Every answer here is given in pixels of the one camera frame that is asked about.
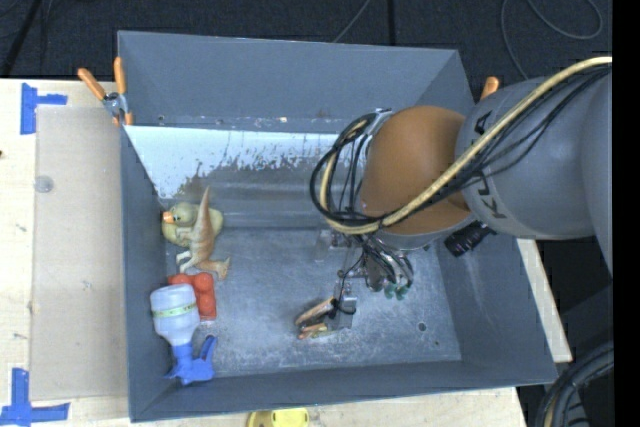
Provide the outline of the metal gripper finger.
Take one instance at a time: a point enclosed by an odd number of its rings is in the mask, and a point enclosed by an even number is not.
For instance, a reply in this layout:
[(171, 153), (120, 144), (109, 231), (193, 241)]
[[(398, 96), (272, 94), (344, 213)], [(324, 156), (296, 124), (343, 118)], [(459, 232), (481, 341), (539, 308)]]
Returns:
[(313, 339), (324, 336), (329, 332), (329, 328), (325, 322), (317, 322), (313, 324), (301, 324), (297, 338), (299, 340)]
[(335, 308), (336, 299), (333, 296), (315, 304), (300, 314), (294, 321), (296, 326), (311, 326), (322, 323)]

